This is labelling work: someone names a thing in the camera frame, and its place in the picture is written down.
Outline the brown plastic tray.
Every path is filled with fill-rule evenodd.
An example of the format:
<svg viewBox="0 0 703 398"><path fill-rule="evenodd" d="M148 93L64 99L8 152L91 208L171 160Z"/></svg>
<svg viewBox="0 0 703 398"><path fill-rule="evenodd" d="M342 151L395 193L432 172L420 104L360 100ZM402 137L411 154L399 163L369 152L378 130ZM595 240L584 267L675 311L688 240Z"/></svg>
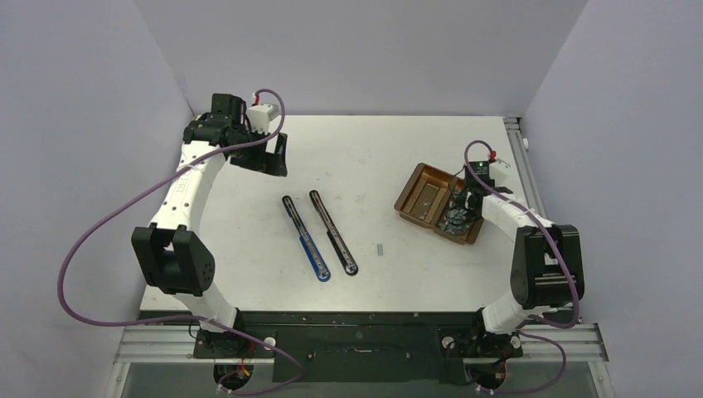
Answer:
<svg viewBox="0 0 703 398"><path fill-rule="evenodd" d="M458 200L464 180L457 174L445 172L426 163L416 165L408 182L394 204L399 216L419 227L432 231L458 245L476 242L483 220L477 218L466 237L455 237L437 227L439 218L450 200Z"/></svg>

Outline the black stapler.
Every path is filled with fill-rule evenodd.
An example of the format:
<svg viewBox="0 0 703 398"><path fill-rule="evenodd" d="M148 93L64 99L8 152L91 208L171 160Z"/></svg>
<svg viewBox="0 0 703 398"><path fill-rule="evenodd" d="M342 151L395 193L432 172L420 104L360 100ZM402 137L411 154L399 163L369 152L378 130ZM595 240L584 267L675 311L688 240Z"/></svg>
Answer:
<svg viewBox="0 0 703 398"><path fill-rule="evenodd" d="M359 267L355 259L353 258L350 250L348 249L346 242L342 238L340 231L337 229L330 213L325 207L322 198L317 190L312 190L309 192L310 200L315 208L316 212L319 214L322 223L325 225L327 231L327 238L330 240L332 248L337 254L344 272L349 276L356 276L359 271Z"/></svg>

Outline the blue stapler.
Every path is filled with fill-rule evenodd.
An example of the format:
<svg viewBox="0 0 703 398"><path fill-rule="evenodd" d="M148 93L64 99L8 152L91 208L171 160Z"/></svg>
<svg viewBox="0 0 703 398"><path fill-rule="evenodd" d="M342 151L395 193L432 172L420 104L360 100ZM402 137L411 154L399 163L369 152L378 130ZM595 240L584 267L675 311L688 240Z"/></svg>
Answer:
<svg viewBox="0 0 703 398"><path fill-rule="evenodd" d="M296 231L298 232L300 243L306 253L306 256L308 257L316 278L320 282L327 282L331 278L330 270L319 252L313 238L310 236L303 219L299 215L293 203L292 197L288 195L283 196L282 203L288 216L292 220Z"/></svg>

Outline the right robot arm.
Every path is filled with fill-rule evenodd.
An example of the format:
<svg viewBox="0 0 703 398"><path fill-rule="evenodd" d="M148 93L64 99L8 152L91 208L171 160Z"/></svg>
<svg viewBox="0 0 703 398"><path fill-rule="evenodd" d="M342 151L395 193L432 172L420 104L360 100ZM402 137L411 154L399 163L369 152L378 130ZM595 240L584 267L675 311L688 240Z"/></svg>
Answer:
<svg viewBox="0 0 703 398"><path fill-rule="evenodd" d="M483 323L468 333L469 346L488 355L501 345L501 334L526 321L568 304L579 308L585 291L580 233L535 214L509 189L497 187L488 161L468 162L464 169L469 212L513 242L510 287L481 309Z"/></svg>

